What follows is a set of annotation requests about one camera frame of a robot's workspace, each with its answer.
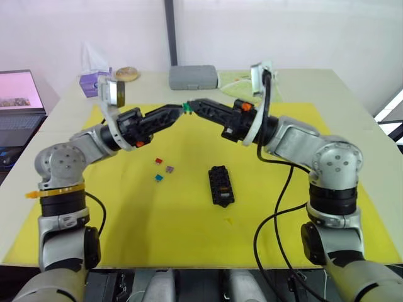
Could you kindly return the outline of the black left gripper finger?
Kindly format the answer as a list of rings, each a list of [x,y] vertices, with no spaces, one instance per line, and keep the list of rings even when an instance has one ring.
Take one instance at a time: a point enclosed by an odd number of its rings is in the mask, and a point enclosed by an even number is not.
[[[153,135],[169,128],[183,114],[182,109],[155,109],[145,114],[145,134]]]
[[[142,121],[150,125],[168,125],[174,123],[183,112],[182,105],[166,104],[146,113]]]

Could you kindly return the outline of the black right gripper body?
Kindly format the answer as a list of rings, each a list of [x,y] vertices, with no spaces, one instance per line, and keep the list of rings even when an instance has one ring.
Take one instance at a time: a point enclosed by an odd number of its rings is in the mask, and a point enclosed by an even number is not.
[[[221,137],[233,142],[245,139],[255,116],[255,105],[236,99],[232,107],[230,120],[225,124]]]

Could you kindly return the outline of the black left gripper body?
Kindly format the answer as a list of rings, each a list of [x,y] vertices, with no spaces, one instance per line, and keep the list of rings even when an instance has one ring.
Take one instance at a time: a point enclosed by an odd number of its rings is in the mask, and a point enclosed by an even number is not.
[[[116,120],[118,129],[124,140],[135,148],[151,143],[153,134],[144,134],[140,122],[144,119],[139,108],[130,109],[118,115]]]

